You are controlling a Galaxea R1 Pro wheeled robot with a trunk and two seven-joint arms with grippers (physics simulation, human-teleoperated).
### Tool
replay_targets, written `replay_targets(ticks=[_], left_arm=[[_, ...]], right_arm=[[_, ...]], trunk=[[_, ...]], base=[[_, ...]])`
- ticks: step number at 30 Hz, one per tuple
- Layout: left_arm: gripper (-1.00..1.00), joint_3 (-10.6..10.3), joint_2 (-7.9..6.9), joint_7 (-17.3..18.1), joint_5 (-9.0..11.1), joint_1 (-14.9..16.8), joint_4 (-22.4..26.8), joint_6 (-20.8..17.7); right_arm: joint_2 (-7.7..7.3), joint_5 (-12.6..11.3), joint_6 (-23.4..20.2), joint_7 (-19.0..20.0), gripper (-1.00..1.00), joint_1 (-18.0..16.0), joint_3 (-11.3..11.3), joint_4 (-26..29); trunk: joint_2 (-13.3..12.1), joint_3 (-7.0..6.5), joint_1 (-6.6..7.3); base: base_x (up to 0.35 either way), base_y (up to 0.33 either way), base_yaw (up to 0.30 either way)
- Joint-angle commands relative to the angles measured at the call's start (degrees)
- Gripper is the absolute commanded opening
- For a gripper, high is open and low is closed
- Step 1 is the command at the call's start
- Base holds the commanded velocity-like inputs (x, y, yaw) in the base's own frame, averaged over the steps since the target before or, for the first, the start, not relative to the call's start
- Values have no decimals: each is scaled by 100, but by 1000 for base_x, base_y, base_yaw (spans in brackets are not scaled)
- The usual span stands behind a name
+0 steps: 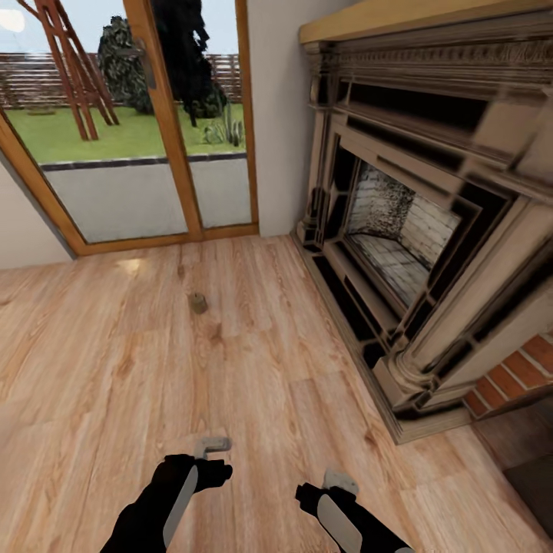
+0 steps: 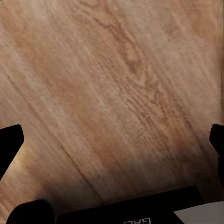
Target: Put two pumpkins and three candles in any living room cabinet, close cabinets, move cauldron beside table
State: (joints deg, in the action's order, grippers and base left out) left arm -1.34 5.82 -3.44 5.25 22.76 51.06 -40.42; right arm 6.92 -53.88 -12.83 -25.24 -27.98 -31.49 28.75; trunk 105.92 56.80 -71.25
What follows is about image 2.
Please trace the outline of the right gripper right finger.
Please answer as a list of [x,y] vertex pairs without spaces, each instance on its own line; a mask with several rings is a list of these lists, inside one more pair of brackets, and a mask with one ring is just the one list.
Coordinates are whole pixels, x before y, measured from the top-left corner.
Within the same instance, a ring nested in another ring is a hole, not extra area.
[[224,126],[214,124],[210,132],[209,140],[224,161]]

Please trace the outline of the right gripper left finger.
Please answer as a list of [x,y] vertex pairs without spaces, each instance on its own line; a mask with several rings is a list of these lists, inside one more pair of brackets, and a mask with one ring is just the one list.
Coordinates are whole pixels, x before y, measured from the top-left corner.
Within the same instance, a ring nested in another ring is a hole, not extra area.
[[24,142],[20,124],[0,129],[0,180]]

